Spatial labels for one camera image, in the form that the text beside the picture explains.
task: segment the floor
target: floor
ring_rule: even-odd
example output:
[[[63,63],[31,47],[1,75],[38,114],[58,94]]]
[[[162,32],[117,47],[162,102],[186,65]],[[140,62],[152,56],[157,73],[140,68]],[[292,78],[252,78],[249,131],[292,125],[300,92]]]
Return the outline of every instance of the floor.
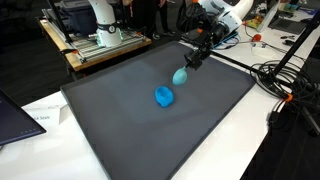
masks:
[[[169,28],[177,31],[175,22],[182,0],[169,4]],[[59,91],[61,85],[73,79],[66,73],[65,65],[55,46],[41,35],[34,15],[47,5],[34,1],[34,9],[19,28],[13,24],[1,30],[3,53],[0,55],[0,88],[20,106]],[[161,32],[159,14],[157,29]],[[162,37],[153,42],[156,48],[176,37]],[[314,49],[308,59],[308,73],[320,83],[320,51]],[[242,179],[319,179],[316,169],[320,162],[320,137],[308,134],[305,122],[286,108],[280,116],[284,128],[270,131],[252,159]]]

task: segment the table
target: table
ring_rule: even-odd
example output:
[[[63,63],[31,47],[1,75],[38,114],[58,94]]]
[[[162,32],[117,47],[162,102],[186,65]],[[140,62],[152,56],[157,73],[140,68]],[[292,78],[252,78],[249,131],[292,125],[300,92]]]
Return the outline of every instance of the table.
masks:
[[[43,32],[48,34],[48,36],[57,45],[57,47],[60,51],[70,48],[67,45],[67,43],[63,41],[63,39],[59,36],[57,31],[53,28],[53,26],[51,24],[49,24],[49,22],[46,19],[40,20],[39,24],[40,24]],[[115,58],[117,56],[120,56],[120,55],[126,54],[128,52],[137,50],[139,48],[148,46],[150,44],[151,44],[151,40],[149,38],[146,38],[145,41],[141,41],[139,43],[134,43],[134,44],[126,46],[124,48],[119,48],[119,49],[111,51],[110,53],[107,53],[104,56],[101,56],[95,60],[87,61],[84,63],[81,63],[79,58],[75,54],[72,54],[72,53],[66,54],[65,59],[66,59],[68,65],[72,68],[72,70],[77,72],[77,71],[89,68],[93,65],[99,64],[101,62],[110,60],[110,59]]]
[[[242,41],[249,39],[243,27],[240,27],[239,33]],[[248,33],[254,34],[255,31],[248,29]],[[283,40],[276,35],[278,33],[286,35],[284,32],[267,29],[262,36],[270,38],[263,40],[288,50],[289,47],[282,45]],[[319,35],[320,28],[310,35],[296,54],[307,58]],[[247,65],[268,60],[253,55],[250,44],[239,44],[228,51],[219,52]],[[292,58],[290,62],[298,66],[303,65],[297,58]],[[60,92],[24,108],[44,103],[57,104],[57,101],[65,103]],[[239,179],[268,132],[266,120],[277,102],[279,99],[268,95],[255,85],[190,156],[173,179]],[[107,179],[72,113],[67,110],[62,117],[59,126],[47,127],[46,135],[5,146],[0,152],[0,177]]]

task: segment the white table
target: white table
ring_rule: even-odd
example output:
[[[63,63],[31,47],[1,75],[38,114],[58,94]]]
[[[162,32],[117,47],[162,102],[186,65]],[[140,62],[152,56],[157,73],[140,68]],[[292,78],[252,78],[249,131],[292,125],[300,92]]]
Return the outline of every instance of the white table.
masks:
[[[301,14],[299,17],[303,19],[307,16]],[[249,28],[247,31],[251,35],[256,33]],[[239,32],[242,41],[249,40],[243,27],[240,27]],[[282,45],[283,40],[276,35],[289,35],[288,33],[267,29],[261,34],[264,41],[289,49]],[[319,35],[320,28],[311,34],[296,55],[307,58]],[[269,60],[253,55],[250,44],[239,44],[219,52],[247,65]],[[299,66],[303,64],[297,58],[290,62]],[[278,101],[279,99],[271,97],[255,85],[191,155],[173,179],[239,179],[267,134],[267,117]],[[58,92],[24,108],[48,104],[66,102]],[[45,135],[4,147],[0,152],[0,179],[107,179],[69,109],[62,112],[59,126],[45,128],[48,131]]]

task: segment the blue object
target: blue object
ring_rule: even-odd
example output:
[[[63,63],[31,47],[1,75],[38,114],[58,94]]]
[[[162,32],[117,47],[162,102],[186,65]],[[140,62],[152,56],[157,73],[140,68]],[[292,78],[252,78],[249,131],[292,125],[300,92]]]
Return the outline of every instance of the blue object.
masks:
[[[172,91],[165,86],[158,87],[154,92],[154,96],[156,98],[156,101],[163,108],[168,107],[174,100]]]
[[[172,77],[172,83],[174,85],[181,85],[187,81],[187,78],[188,78],[188,74],[186,71],[186,67],[183,67],[183,68],[178,69],[174,73],[174,75]]]

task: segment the black pole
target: black pole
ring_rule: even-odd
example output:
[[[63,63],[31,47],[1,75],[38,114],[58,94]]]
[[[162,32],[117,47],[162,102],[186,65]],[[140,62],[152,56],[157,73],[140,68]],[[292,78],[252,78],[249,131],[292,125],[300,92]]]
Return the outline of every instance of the black pole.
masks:
[[[52,0],[47,0],[47,2],[49,4],[50,8],[52,9],[54,15],[57,18],[57,23],[58,23],[58,25],[60,27],[60,30],[62,31],[64,37],[66,38],[66,43],[72,42],[72,39],[70,38],[70,36],[69,36],[69,34],[68,34],[67,30],[66,30],[66,27],[64,26],[64,24],[63,24],[63,22],[61,20],[61,17],[60,17],[60,14],[58,12],[57,7],[54,5]]]
[[[318,11],[310,22],[308,22],[305,30],[302,32],[297,41],[292,45],[287,54],[282,58],[278,66],[273,70],[273,73],[277,75],[281,69],[287,64],[287,62],[291,59],[294,53],[300,48],[302,43],[308,38],[308,36],[319,26],[320,21],[320,11]]]

